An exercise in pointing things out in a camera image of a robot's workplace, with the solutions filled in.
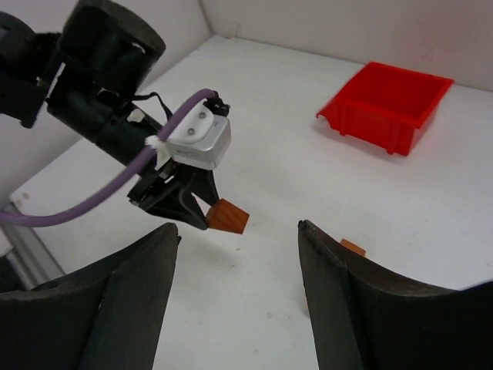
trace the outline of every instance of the wall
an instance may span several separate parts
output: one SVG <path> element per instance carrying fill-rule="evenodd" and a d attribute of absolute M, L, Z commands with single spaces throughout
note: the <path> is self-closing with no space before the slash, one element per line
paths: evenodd
<path fill-rule="evenodd" d="M 210 37 L 197 0 L 116 0 L 144 18 L 165 40 L 167 50 L 149 74 L 153 81 Z M 10 13 L 37 32 L 58 31 L 76 0 L 1 0 Z M 79 138 L 46 113 L 26 130 L 0 117 L 0 202 Z"/>
<path fill-rule="evenodd" d="M 493 90 L 489 0 L 200 0 L 214 32 Z"/>

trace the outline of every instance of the orange block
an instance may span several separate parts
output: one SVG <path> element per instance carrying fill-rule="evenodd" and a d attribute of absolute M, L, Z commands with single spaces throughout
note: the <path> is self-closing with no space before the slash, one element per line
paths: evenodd
<path fill-rule="evenodd" d="M 354 253 L 357 253 L 360 256 L 363 256 L 364 257 L 366 255 L 366 253 L 367 253 L 365 251 L 365 249 L 358 247 L 356 244 L 351 243 L 350 241 L 348 241 L 346 239 L 341 240 L 340 243 L 341 243 L 341 245 L 343 247 L 346 247 L 350 251 L 353 251 Z"/>
<path fill-rule="evenodd" d="M 228 233 L 243 234 L 250 215 L 225 199 L 214 204 L 207 212 L 209 228 Z"/>

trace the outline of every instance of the cable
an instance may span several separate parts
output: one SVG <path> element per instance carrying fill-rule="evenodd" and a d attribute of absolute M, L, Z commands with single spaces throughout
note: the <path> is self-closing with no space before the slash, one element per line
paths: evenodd
<path fill-rule="evenodd" d="M 135 95 L 132 98 L 132 101 L 147 100 L 147 99 L 151 99 L 154 96 L 157 97 L 157 99 L 159 100 L 159 104 L 161 104 L 161 107 L 164 109 L 164 113 L 166 113 L 166 118 L 170 120 L 171 117 L 173 116 L 173 112 L 171 112 L 171 109 L 166 106 L 166 104 L 161 99 L 161 96 L 159 96 L 157 92 L 151 92 L 150 94 L 147 95 Z"/>
<path fill-rule="evenodd" d="M 185 116 L 204 99 L 211 99 L 216 93 L 209 89 L 202 89 L 188 98 L 175 112 L 166 125 L 157 133 L 160 140 L 166 141 L 174 129 L 181 123 Z M 48 227 L 76 219 L 90 210 L 99 206 L 111 197 L 119 188 L 138 173 L 154 156 L 156 152 L 149 146 L 144 147 L 129 165 L 100 191 L 93 194 L 80 204 L 50 216 L 29 216 L 24 214 L 10 214 L 0 212 L 0 224 L 16 224 L 26 227 Z"/>

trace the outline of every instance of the white table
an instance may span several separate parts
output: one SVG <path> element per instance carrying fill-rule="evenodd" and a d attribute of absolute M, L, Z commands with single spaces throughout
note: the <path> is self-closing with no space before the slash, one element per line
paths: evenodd
<path fill-rule="evenodd" d="M 221 197 L 251 215 L 242 236 L 179 224 L 156 369 L 317 368 L 297 252 L 301 219 L 410 278 L 449 288 L 493 278 L 493 94 L 454 86 L 414 152 L 389 156 L 314 118 L 360 67 L 215 37 L 148 89 L 173 108 L 203 87 L 231 104 L 233 143 L 216 182 Z M 142 107 L 163 116 L 157 102 Z M 121 169 L 82 140 L 12 199 L 24 213 L 54 213 Z M 67 272 L 164 222 L 129 204 L 131 186 L 78 220 L 37 230 Z"/>

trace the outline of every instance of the red bin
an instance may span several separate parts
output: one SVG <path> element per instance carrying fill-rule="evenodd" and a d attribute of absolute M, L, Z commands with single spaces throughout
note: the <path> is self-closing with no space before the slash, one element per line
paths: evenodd
<path fill-rule="evenodd" d="M 320 110 L 332 129 L 407 156 L 453 79 L 370 62 Z"/>

